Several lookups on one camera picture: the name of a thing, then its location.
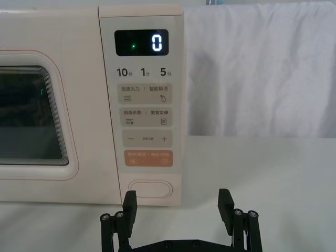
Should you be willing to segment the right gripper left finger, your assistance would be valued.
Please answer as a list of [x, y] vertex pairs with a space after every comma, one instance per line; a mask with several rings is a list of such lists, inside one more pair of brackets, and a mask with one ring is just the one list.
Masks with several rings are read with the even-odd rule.
[[122, 204], [122, 211], [111, 216], [108, 213], [100, 216], [101, 251], [114, 251], [113, 235], [118, 235], [119, 251], [132, 251], [129, 238], [138, 209], [136, 191], [127, 191]]

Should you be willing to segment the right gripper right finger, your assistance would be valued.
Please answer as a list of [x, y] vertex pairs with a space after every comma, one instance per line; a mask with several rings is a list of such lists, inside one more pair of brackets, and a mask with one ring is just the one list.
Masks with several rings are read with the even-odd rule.
[[235, 208], [230, 191], [219, 189], [218, 210], [228, 235], [232, 238], [231, 248], [238, 251], [262, 251], [259, 214], [256, 211], [243, 212]]

